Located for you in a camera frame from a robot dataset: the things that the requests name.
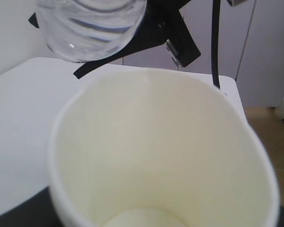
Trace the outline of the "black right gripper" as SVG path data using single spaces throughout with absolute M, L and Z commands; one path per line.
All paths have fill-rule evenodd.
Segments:
M 166 42 L 181 67 L 186 67 L 201 56 L 180 13 L 187 0 L 149 0 L 150 15 L 143 19 L 132 40 L 119 52 L 97 61 L 88 61 L 73 75 L 80 79 L 93 70 L 125 56 L 160 46 Z

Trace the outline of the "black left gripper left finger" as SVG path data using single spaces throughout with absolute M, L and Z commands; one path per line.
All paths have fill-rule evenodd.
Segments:
M 0 215 L 0 227 L 60 227 L 49 188 Z

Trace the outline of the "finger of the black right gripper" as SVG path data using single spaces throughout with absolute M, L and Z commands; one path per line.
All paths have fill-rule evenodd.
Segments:
M 38 24 L 35 12 L 31 15 L 31 17 L 28 19 L 28 21 L 35 28 L 39 28 L 39 24 Z

